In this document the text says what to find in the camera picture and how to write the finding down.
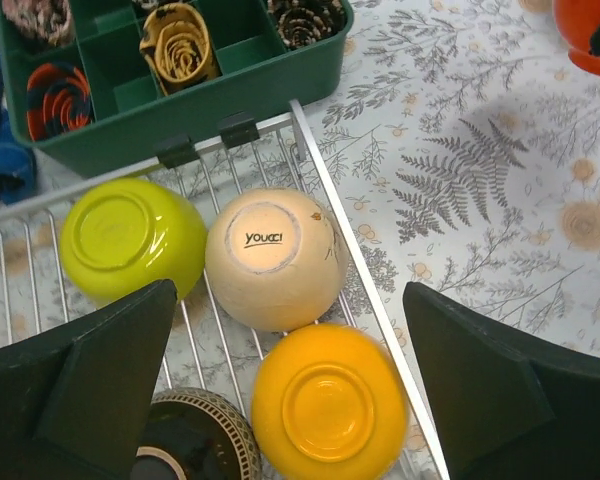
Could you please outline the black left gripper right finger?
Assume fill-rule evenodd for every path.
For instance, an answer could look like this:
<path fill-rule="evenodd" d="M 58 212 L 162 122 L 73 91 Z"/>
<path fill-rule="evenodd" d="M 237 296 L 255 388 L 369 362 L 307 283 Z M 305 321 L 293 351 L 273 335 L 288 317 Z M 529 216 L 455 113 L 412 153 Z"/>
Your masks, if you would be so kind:
<path fill-rule="evenodd" d="M 600 358 L 416 282 L 403 308 L 453 479 L 600 479 Z"/>

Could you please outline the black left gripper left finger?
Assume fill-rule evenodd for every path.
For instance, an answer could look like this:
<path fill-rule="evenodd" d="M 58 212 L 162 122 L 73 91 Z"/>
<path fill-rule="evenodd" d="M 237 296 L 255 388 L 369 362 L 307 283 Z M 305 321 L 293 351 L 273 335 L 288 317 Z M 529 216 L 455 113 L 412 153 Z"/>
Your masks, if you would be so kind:
<path fill-rule="evenodd" d="M 127 479 L 170 334 L 155 281 L 0 348 L 0 479 Z"/>

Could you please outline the orange bowl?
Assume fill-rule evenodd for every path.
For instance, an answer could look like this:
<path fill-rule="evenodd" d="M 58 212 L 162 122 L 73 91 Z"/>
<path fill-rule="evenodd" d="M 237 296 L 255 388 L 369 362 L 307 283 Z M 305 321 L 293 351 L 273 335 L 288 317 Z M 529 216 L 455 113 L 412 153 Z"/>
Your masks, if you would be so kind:
<path fill-rule="evenodd" d="M 553 16 L 568 45 L 570 61 L 580 69 L 600 76 L 600 56 L 589 53 L 589 39 L 600 24 L 600 0 L 557 0 Z"/>

